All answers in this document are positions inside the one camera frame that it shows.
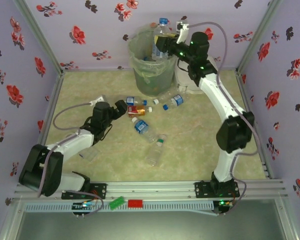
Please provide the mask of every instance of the blue bottle cap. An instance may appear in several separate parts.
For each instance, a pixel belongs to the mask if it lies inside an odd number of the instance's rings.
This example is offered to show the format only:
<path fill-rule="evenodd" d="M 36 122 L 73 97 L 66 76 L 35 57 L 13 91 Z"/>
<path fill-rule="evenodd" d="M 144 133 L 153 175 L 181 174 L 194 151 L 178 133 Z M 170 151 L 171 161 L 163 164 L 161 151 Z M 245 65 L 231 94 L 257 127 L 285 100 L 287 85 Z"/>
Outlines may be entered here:
<path fill-rule="evenodd" d="M 168 24 L 168 18 L 160 18 L 159 23 L 160 24 Z"/>

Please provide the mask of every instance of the green component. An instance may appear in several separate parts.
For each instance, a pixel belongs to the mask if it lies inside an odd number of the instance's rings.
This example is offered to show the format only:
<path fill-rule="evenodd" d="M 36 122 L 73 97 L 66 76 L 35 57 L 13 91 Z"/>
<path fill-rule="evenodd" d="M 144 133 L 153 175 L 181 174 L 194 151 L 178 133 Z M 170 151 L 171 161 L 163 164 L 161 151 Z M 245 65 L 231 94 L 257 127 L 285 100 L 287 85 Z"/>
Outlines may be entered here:
<path fill-rule="evenodd" d="M 121 205 L 123 205 L 125 203 L 125 199 L 123 196 L 118 197 L 117 199 L 113 200 L 112 202 L 109 203 L 110 209 L 114 210 L 118 207 L 120 207 Z"/>

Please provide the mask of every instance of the red component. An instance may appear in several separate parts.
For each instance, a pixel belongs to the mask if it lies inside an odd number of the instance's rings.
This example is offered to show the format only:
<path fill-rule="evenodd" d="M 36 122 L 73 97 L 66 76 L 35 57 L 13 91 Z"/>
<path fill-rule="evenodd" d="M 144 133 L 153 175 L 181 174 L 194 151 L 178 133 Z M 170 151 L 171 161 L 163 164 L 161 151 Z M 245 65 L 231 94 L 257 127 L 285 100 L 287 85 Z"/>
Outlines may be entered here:
<path fill-rule="evenodd" d="M 143 208 L 144 203 L 142 200 L 128 200 L 128 208 Z"/>

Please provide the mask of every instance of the trash bin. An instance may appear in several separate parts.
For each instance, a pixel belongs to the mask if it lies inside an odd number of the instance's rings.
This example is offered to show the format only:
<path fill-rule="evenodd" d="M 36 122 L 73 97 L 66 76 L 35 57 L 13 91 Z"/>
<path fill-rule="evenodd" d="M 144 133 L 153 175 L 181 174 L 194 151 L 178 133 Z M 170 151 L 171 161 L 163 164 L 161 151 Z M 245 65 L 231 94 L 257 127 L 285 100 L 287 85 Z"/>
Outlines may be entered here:
<path fill-rule="evenodd" d="M 177 62 L 176 56 L 163 61 L 144 60 L 151 59 L 154 29 L 150 25 L 140 28 L 128 44 L 136 86 L 141 93 L 151 97 L 158 96 L 171 87 Z"/>

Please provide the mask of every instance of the floral wallpaper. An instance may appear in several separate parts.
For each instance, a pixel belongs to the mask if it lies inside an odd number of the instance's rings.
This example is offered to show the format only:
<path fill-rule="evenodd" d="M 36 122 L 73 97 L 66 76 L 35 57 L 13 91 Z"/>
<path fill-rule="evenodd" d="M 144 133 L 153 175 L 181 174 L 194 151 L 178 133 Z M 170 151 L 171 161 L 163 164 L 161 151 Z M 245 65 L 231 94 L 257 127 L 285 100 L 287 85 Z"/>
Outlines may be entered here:
<path fill-rule="evenodd" d="M 128 40 L 146 24 L 168 18 L 169 28 L 180 19 L 189 24 L 213 21 L 220 24 L 228 37 L 226 68 L 239 65 L 255 31 L 264 17 L 270 0 L 24 0 L 45 35 L 60 66 L 65 70 L 129 68 Z M 213 25 L 191 28 L 209 37 L 209 54 L 221 63 L 224 37 Z M 264 58 L 267 48 L 262 49 Z"/>
<path fill-rule="evenodd" d="M 281 3 L 242 71 L 242 85 L 253 99 L 262 147 L 274 177 L 284 180 L 300 229 L 300 0 Z"/>
<path fill-rule="evenodd" d="M 13 1 L 0 1 L 0 232 L 57 76 Z"/>

